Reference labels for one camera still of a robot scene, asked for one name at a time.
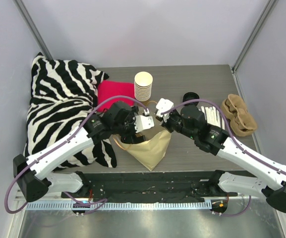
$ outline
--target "zebra print fabric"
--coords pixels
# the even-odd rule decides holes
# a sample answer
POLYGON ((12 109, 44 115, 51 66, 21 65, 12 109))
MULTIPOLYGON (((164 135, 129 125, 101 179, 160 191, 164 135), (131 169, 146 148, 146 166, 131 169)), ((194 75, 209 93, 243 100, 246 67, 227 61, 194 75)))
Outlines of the zebra print fabric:
MULTIPOLYGON (((109 76, 75 60, 47 60, 39 53, 32 63, 31 100, 27 114, 24 156, 42 151, 75 129, 98 103, 98 85, 109 76)), ((116 167, 109 140, 78 152, 56 168, 97 161, 116 167)))

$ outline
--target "white cup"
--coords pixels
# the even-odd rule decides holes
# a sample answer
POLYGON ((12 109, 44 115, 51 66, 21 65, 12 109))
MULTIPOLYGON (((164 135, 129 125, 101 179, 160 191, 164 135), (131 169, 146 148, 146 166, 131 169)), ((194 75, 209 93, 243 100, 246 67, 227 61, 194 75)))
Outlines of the white cup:
POLYGON ((134 78, 134 94, 138 101, 145 102, 152 94, 153 77, 148 72, 139 72, 134 78))

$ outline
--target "red cloth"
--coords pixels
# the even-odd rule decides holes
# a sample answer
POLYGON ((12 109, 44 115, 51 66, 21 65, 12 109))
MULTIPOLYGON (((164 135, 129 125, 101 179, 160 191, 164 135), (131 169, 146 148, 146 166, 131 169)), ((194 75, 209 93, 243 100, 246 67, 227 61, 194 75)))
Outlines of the red cloth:
MULTIPOLYGON (((98 87, 98 104, 103 102, 105 99, 108 99, 113 96, 117 95, 122 95, 122 96, 128 96, 131 98, 135 98, 134 96, 134 84, 133 83, 121 83, 121 82, 113 82, 113 81, 103 81, 102 83, 99 84, 98 87)), ((98 111, 102 112, 105 108, 109 109, 110 106, 117 102, 117 101, 123 101, 130 106, 134 105, 134 102, 125 99, 125 98, 120 98, 120 99, 114 99, 111 100, 107 103, 105 103, 103 106, 101 106, 98 111)))

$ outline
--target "yellow bag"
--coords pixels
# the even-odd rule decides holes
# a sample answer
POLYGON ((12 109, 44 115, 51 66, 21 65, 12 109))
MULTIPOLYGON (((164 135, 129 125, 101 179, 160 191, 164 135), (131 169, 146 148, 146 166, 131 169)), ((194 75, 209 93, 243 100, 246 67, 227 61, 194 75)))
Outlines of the yellow bag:
POLYGON ((142 165, 152 171, 166 154, 167 147, 172 134, 157 123, 155 115, 152 115, 155 126, 141 132, 146 141, 139 144, 124 144, 120 142, 119 136, 114 138, 116 144, 134 156, 142 165))

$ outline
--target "wooden table surface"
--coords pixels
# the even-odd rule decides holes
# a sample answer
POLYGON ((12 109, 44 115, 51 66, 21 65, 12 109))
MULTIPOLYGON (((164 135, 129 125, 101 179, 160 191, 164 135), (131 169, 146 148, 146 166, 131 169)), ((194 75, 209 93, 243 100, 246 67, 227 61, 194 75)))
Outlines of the wooden table surface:
MULTIPOLYGON (((210 100, 220 105, 228 94, 237 94, 237 89, 228 65, 197 65, 197 66, 153 66, 153 67, 118 67, 101 68, 110 75, 112 81, 134 82, 134 76, 140 71, 147 71, 153 76, 152 97, 170 99, 175 105, 182 102, 186 92, 196 92, 200 98, 210 100)), ((255 149, 251 136, 240 137, 248 147, 255 149)), ((71 173, 108 172, 147 172, 134 157, 121 150, 112 141, 117 158, 116 168, 106 168, 98 163, 80 168, 62 171, 71 173)), ((213 156, 199 150, 189 138, 173 133, 165 157, 155 167, 154 171, 213 171, 213 170, 243 170, 240 166, 228 160, 213 156)))

